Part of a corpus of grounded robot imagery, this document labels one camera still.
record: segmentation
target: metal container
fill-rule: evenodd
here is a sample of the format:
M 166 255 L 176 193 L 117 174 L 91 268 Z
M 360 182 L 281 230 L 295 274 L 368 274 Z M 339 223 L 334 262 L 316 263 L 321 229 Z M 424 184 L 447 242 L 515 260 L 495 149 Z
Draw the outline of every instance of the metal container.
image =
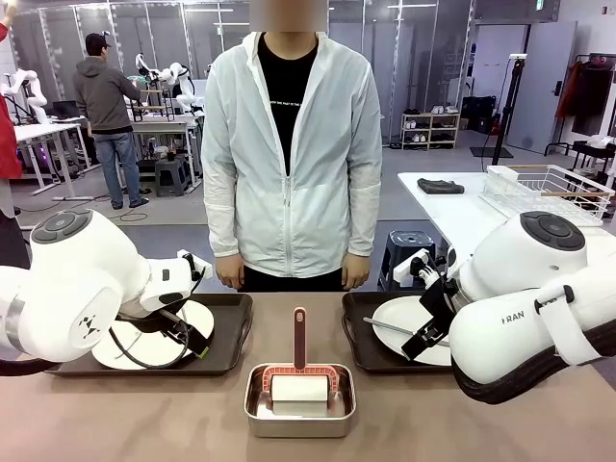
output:
M 327 417 L 298 418 L 276 416 L 270 392 L 263 391 L 263 372 L 269 364 L 254 368 L 248 377 L 244 398 L 244 411 L 250 431 L 259 438 L 343 438 L 352 426 L 357 408 L 355 387 L 350 370 L 331 365 L 339 376 L 339 391 L 329 392 Z

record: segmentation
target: gray floor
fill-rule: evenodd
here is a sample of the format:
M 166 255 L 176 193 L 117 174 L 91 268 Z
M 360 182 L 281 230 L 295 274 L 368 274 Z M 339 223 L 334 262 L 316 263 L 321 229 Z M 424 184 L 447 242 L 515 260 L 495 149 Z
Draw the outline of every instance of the gray floor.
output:
M 460 132 L 458 147 L 455 149 L 437 149 L 433 151 L 383 150 L 383 178 L 381 191 L 381 206 L 378 219 L 405 220 L 427 219 L 418 204 L 409 198 L 408 193 L 398 181 L 397 175 L 404 171 L 481 171 L 481 160 L 471 155 L 469 147 L 482 146 L 486 137 L 477 132 Z M 496 139 L 492 137 L 488 146 L 494 145 Z M 512 164 L 542 164 L 546 159 L 536 153 L 516 148 L 509 148 L 515 159 L 503 159 L 503 165 Z M 573 159 L 562 155 L 551 155 L 548 158 L 552 164 L 571 167 Z M 64 186 L 58 186 L 48 192 L 31 196 L 38 185 L 33 182 L 12 182 L 13 200 L 15 205 L 24 209 L 19 217 L 21 225 L 34 225 L 51 217 L 56 212 L 73 207 L 88 207 L 112 218 L 114 223 L 125 226 L 130 225 L 164 225 L 164 224 L 207 224 L 203 207 L 203 190 L 199 187 L 193 193 L 184 197 L 156 197 L 150 194 L 151 202 L 139 210 L 146 216 L 123 217 L 128 212 L 124 209 L 116 212 L 111 208 L 109 200 L 101 198 L 99 201 L 83 202 L 53 202 L 54 196 L 65 194 Z M 100 168 L 87 173 L 83 178 L 74 182 L 78 195 L 91 195 L 94 197 L 107 193 L 102 170 Z
M 421 210 L 419 204 L 406 192 L 398 181 L 397 175 L 404 171 L 481 171 L 482 163 L 474 158 L 469 147 L 483 146 L 486 137 L 475 132 L 461 132 L 458 147 L 455 149 L 443 149 L 434 151 L 393 150 L 386 148 L 383 151 L 383 176 L 381 205 L 379 209 L 379 222 L 376 228 L 375 250 L 372 258 L 371 278 L 361 291 L 375 291 L 376 281 L 382 261 L 387 236 L 391 231 L 424 231 L 435 242 L 440 242 L 441 237 L 427 220 L 427 216 Z M 493 146 L 495 138 L 488 142 Z M 571 167 L 573 159 L 562 155 L 551 155 L 545 159 L 542 155 L 509 148 L 515 156 L 514 159 L 502 160 L 503 165 L 515 164 L 543 164 L 546 160 L 551 164 L 563 167 Z M 489 165 L 490 160 L 485 159 L 484 165 Z M 30 196 L 30 192 L 36 185 L 17 183 L 13 185 L 13 200 L 16 205 L 28 210 L 40 210 L 54 206 L 51 197 L 64 194 L 63 186 L 55 188 L 36 197 Z M 78 194 L 102 195 L 106 192 L 102 172 L 94 170 L 86 177 L 75 182 L 75 190 Z M 92 202 L 85 204 L 109 218 L 121 226 L 137 246 L 139 252 L 148 258 L 171 258 L 180 248 L 185 248 L 207 261 L 214 261 L 212 249 L 208 243 L 207 220 L 202 203 L 202 190 L 198 189 L 185 197 L 156 198 L 151 194 L 152 202 L 139 210 L 147 213 L 147 217 L 136 222 L 124 222 L 124 219 L 142 218 L 142 216 L 119 217 L 121 214 L 111 209 L 108 201 Z M 71 207 L 79 207 L 79 203 L 60 203 L 50 210 L 40 212 L 24 212 L 20 216 L 22 225 L 36 224 L 52 214 Z M 216 278 L 203 281 L 198 292 L 232 292 L 223 287 Z M 0 358 L 14 359 L 14 353 L 0 348 Z M 597 370 L 602 376 L 616 388 L 616 359 L 607 359 L 597 364 Z

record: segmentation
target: plastic tray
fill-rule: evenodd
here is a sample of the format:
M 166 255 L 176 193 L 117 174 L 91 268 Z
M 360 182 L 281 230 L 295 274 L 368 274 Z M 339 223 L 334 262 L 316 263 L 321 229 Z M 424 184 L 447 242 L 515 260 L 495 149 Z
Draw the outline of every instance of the plastic tray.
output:
M 371 318 L 376 309 L 386 301 L 422 294 L 423 291 L 395 294 L 353 293 L 343 297 L 343 329 L 350 343 L 353 361 L 359 369 L 374 375 L 451 372 L 451 367 L 407 361 L 384 346 L 374 334 L 372 326 L 364 321 L 364 318 Z
M 242 346 L 252 325 L 252 298 L 240 294 L 194 294 L 191 300 L 207 306 L 214 315 L 214 340 L 204 359 L 187 357 L 175 368 L 166 370 L 122 371 L 99 364 L 89 353 L 76 361 L 64 363 L 48 371 L 62 377 L 72 376 L 221 376 L 235 368 Z

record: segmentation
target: shoe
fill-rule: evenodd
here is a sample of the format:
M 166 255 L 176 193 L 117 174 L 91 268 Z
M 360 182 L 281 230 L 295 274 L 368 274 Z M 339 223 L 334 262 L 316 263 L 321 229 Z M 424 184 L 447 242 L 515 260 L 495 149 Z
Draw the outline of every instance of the shoe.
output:
M 140 207 L 141 205 L 146 205 L 146 204 L 149 204 L 149 203 L 150 203 L 150 201 L 148 199 L 146 199 L 145 197 L 143 197 L 141 199 L 141 202 L 138 202 L 137 204 L 134 204 L 134 205 L 131 204 L 131 205 L 128 206 L 128 208 L 129 209 L 136 209 L 137 207 Z

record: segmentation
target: dish rack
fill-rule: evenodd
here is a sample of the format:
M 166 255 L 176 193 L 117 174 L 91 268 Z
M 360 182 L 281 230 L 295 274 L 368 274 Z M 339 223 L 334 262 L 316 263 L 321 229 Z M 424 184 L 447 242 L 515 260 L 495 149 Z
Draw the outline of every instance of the dish rack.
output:
M 559 166 L 488 167 L 479 195 L 506 217 L 550 212 L 575 226 L 601 226 L 615 192 Z

